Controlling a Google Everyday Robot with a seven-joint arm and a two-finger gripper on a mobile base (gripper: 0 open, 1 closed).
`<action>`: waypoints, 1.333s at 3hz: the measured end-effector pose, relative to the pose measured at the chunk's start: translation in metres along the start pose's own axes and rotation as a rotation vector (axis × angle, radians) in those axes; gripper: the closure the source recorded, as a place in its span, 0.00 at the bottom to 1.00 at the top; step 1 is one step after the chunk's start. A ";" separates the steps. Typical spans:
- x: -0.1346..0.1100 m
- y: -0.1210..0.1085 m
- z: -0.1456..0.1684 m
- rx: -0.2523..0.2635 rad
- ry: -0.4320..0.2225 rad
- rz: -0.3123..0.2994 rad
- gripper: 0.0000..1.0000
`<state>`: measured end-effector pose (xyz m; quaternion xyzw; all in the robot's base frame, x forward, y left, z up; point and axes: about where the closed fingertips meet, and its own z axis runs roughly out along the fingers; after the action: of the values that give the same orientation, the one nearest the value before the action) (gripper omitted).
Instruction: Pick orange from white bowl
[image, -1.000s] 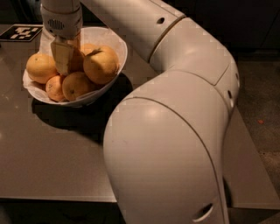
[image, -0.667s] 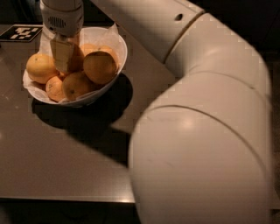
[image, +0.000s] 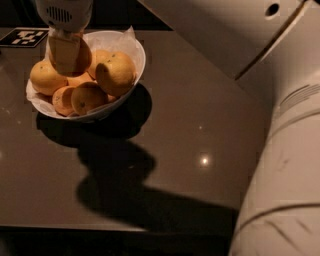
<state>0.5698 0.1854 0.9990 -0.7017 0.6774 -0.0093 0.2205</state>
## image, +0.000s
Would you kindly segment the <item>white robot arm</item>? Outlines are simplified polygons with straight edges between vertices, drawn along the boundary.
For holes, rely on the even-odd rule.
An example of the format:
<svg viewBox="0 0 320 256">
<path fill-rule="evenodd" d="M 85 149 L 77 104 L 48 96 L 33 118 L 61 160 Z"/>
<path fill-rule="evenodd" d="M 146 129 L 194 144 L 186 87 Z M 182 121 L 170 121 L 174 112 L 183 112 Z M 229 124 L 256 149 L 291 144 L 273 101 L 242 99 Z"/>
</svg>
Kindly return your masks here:
<svg viewBox="0 0 320 256">
<path fill-rule="evenodd" d="M 142 224 L 140 253 L 320 256 L 319 0 L 140 0 L 266 114 L 264 147 L 239 210 L 129 188 L 126 168 L 145 176 L 154 159 L 111 139 L 97 209 Z"/>
</svg>

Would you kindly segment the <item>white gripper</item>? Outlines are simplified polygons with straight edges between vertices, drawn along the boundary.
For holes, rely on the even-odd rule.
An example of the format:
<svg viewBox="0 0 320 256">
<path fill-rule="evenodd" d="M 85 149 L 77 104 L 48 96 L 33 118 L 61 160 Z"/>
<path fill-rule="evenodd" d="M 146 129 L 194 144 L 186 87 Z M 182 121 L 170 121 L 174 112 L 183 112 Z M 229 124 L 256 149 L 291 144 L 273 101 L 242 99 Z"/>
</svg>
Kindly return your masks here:
<svg viewBox="0 0 320 256">
<path fill-rule="evenodd" d="M 75 76 L 81 38 L 74 33 L 89 24 L 93 0 L 35 0 L 35 5 L 40 18 L 52 27 L 48 38 L 52 65 L 59 74 Z"/>
</svg>

